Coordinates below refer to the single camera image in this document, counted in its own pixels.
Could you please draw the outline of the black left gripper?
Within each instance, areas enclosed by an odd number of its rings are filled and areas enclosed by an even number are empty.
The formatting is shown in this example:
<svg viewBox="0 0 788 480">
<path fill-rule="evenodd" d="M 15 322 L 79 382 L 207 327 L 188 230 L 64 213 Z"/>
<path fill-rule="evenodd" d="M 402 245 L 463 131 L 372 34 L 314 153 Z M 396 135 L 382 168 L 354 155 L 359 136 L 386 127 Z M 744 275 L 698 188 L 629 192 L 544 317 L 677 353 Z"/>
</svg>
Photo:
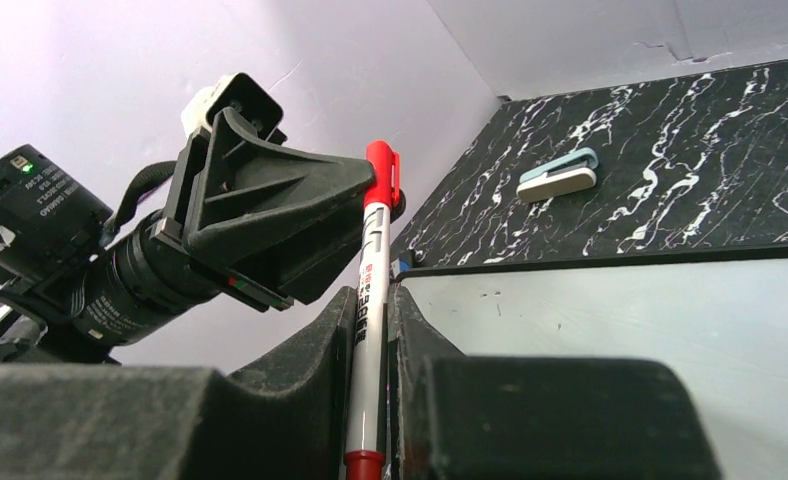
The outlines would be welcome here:
<svg viewBox="0 0 788 480">
<path fill-rule="evenodd" d="M 135 299 L 161 312 L 219 295 L 259 312 L 309 304 L 359 252 L 373 179 L 364 159 L 263 140 L 225 108 L 210 132 L 186 137 L 164 210 L 112 245 L 112 265 Z M 259 257 L 268 257 L 268 287 L 207 265 Z"/>
</svg>

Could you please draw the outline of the black framed whiteboard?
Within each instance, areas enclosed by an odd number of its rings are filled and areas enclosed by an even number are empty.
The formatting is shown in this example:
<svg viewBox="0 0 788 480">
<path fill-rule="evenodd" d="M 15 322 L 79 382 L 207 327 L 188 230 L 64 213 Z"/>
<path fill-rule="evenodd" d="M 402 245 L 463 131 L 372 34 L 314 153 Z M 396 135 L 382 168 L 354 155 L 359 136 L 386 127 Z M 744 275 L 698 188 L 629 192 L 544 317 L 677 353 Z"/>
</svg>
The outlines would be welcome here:
<svg viewBox="0 0 788 480">
<path fill-rule="evenodd" d="M 652 359 L 693 396 L 728 479 L 788 479 L 788 244 L 415 269 L 467 354 Z"/>
</svg>

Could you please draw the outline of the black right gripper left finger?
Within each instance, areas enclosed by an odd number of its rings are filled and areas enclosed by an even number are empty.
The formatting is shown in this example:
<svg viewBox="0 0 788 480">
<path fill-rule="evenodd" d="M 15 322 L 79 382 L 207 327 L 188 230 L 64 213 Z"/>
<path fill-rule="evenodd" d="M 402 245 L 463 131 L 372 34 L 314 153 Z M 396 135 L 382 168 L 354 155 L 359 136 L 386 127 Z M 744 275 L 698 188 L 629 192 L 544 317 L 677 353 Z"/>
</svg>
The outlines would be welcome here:
<svg viewBox="0 0 788 480">
<path fill-rule="evenodd" d="M 0 479 L 334 479 L 357 295 L 254 362 L 0 365 Z"/>
</svg>

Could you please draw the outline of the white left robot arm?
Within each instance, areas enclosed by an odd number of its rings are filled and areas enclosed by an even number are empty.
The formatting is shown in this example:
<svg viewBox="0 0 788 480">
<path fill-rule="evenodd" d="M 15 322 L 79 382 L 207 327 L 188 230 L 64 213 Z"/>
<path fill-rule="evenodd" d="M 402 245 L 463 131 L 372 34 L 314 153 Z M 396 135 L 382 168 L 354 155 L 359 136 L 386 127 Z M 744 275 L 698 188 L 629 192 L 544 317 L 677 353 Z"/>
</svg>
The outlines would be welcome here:
<svg viewBox="0 0 788 480">
<path fill-rule="evenodd" d="M 226 295 L 260 311 L 320 298 L 358 253 L 377 192 L 364 158 L 284 146 L 231 107 L 111 209 L 31 145 L 0 158 L 0 363 L 108 364 Z"/>
</svg>

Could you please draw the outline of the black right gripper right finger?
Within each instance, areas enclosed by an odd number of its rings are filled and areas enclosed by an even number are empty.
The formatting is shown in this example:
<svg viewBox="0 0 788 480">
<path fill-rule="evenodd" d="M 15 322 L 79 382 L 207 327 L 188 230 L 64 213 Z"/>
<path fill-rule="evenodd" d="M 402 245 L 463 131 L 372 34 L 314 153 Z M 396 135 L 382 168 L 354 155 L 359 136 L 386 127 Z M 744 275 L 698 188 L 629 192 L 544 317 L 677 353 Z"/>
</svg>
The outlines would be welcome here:
<svg viewBox="0 0 788 480">
<path fill-rule="evenodd" d="M 396 479 L 718 479 L 688 389 L 643 359 L 472 356 L 390 291 Z"/>
</svg>

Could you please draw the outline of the red capped whiteboard marker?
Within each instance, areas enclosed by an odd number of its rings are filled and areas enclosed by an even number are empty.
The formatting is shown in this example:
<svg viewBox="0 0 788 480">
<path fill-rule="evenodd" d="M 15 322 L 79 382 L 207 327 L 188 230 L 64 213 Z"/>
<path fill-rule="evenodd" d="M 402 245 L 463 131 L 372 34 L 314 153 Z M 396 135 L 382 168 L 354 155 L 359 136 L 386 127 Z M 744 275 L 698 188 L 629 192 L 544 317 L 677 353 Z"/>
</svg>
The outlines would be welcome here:
<svg viewBox="0 0 788 480">
<path fill-rule="evenodd" d="M 346 478 L 380 479 L 386 464 L 387 314 L 392 210 L 400 158 L 386 142 L 367 146 L 374 182 L 364 197 L 359 284 L 344 446 Z"/>
</svg>

